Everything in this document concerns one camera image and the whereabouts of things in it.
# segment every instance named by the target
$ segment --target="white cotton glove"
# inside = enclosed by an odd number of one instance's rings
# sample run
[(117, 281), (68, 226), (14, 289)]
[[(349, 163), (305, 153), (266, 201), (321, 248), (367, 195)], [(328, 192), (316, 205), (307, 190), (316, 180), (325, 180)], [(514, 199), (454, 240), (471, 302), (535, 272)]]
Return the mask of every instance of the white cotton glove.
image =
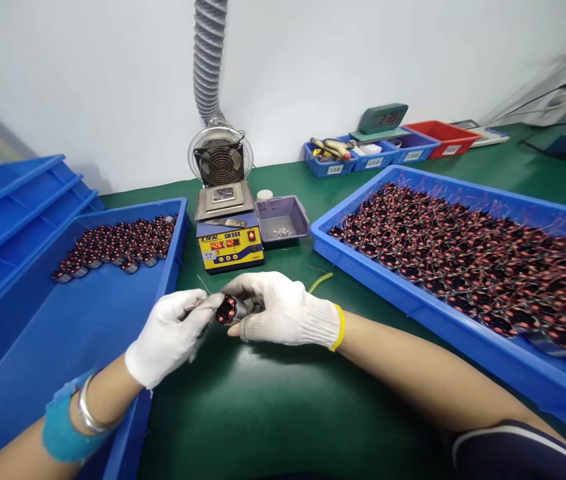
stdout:
[(335, 350), (343, 338), (340, 307), (308, 294), (301, 282), (292, 282), (282, 273), (244, 273), (221, 292), (243, 299), (248, 310), (253, 310), (227, 332), (232, 337), (240, 335), (245, 342), (316, 343)]
[(172, 293), (156, 302), (143, 331), (125, 352), (127, 370), (138, 383), (156, 387), (195, 354), (204, 328), (225, 297), (206, 298), (204, 290), (197, 289)]

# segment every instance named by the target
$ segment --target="gray ducting hose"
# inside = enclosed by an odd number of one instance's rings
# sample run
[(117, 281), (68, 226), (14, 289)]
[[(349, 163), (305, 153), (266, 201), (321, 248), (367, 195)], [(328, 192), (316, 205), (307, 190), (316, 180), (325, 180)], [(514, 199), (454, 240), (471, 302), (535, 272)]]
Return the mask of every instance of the gray ducting hose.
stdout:
[(227, 0), (195, 0), (194, 98), (207, 126), (228, 125), (218, 106)]

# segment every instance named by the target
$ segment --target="fan grille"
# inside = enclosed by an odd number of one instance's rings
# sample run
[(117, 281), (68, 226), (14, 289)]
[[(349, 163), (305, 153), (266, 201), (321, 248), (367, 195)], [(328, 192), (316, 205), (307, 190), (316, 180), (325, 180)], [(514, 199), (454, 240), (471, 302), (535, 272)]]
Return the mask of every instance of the fan grille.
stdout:
[(240, 142), (196, 149), (194, 157), (206, 187), (227, 185), (245, 179), (243, 146)]

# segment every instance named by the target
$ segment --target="dark blue shirt sleeve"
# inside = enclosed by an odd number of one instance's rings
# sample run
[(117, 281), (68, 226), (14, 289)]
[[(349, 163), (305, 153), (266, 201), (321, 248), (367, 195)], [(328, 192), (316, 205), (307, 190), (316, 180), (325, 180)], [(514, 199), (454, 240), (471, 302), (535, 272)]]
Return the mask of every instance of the dark blue shirt sleeve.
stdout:
[(516, 421), (458, 436), (452, 456), (462, 479), (566, 479), (566, 445)]

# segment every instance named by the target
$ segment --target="yellow control panel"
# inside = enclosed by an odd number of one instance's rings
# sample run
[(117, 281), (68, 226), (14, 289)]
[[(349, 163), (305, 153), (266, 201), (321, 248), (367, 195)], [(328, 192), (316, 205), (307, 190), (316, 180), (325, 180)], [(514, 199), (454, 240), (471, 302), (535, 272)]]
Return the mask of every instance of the yellow control panel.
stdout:
[(248, 267), (246, 263), (264, 261), (258, 227), (247, 227), (198, 237), (205, 270)]

